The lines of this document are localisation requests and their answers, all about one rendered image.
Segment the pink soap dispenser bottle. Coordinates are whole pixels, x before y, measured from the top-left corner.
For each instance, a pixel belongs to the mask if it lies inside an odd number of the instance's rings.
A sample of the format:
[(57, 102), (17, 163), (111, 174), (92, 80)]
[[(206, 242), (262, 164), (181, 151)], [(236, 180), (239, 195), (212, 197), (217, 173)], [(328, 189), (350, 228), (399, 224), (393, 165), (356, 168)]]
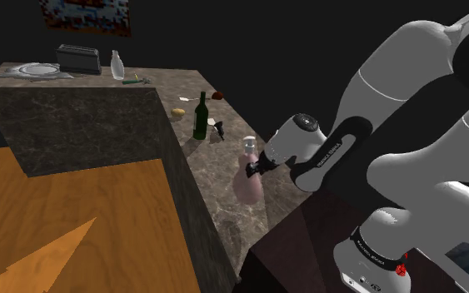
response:
[(232, 188), (239, 202), (254, 205), (264, 197), (260, 175), (248, 177), (246, 172), (247, 165), (258, 160), (256, 138), (247, 136), (242, 141), (244, 152), (238, 157), (239, 170), (233, 178)]

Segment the black and white kitchen tool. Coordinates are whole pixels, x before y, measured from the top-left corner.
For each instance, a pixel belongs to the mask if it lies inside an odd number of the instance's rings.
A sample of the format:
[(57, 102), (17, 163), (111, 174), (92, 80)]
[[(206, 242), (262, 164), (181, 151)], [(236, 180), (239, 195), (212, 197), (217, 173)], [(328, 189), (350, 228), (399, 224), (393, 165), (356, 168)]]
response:
[(211, 144), (223, 142), (224, 141), (223, 122), (222, 121), (216, 122), (213, 118), (208, 118), (207, 124), (211, 128), (211, 131), (209, 134), (209, 142)]

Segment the dark green wine bottle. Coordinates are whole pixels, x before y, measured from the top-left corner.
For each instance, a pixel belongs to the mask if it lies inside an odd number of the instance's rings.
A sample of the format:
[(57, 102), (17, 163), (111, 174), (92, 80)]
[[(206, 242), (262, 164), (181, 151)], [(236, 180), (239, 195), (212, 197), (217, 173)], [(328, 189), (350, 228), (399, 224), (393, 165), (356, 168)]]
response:
[(208, 109), (206, 105), (206, 93), (201, 92), (200, 102), (194, 111), (194, 123), (192, 137), (196, 140), (204, 140), (207, 135)]

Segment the dark red robot stand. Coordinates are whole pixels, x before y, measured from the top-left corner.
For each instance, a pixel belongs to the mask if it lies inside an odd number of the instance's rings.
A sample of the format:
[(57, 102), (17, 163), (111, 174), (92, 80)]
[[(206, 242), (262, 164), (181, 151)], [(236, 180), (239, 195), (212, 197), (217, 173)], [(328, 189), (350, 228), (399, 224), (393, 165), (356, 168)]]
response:
[[(249, 249), (232, 293), (353, 293), (342, 284), (332, 249), (365, 218), (339, 196), (308, 197)], [(469, 270), (469, 245), (448, 259)], [(416, 249), (408, 252), (407, 270), (412, 293), (469, 293)]]

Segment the clear glass bottle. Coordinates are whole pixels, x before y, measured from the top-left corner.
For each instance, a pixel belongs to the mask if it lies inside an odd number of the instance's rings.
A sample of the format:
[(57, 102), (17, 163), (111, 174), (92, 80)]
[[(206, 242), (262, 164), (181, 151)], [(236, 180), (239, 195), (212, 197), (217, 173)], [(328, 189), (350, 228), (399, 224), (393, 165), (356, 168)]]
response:
[(117, 50), (112, 50), (112, 59), (110, 63), (112, 76), (116, 80), (122, 80), (125, 75), (122, 59), (120, 58)]

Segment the black toaster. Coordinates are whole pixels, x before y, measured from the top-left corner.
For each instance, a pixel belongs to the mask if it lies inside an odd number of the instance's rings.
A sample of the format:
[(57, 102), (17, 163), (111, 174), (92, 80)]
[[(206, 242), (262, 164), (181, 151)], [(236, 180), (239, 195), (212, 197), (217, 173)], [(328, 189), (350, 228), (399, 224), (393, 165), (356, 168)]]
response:
[(56, 56), (62, 72), (90, 75), (102, 73), (99, 51), (95, 48), (62, 44), (56, 49)]

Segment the silver round sink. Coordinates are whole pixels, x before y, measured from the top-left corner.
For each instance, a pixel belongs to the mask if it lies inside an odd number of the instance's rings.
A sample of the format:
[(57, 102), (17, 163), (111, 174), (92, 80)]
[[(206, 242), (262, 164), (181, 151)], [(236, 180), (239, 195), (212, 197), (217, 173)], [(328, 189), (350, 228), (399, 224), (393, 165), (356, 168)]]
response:
[(0, 78), (24, 79), (35, 82), (73, 79), (73, 76), (62, 72), (60, 66), (56, 63), (30, 62), (7, 68), (3, 73), (0, 73)]

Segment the green-handled kitchen tool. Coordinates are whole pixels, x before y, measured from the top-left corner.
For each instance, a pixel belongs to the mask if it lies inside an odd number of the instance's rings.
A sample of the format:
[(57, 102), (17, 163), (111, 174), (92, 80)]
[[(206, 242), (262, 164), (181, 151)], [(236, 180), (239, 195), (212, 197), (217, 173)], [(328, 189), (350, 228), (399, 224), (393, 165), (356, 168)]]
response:
[(129, 85), (129, 84), (151, 84), (152, 80), (150, 78), (144, 77), (139, 78), (138, 75), (134, 72), (134, 79), (132, 80), (122, 80), (122, 85)]

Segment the colourful wall picture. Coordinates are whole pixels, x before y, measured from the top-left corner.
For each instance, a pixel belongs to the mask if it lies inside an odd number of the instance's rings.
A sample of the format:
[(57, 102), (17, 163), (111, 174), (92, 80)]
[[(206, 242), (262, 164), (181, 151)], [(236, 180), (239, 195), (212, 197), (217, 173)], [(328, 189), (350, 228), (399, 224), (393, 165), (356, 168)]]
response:
[(130, 37), (128, 0), (38, 0), (48, 29)]

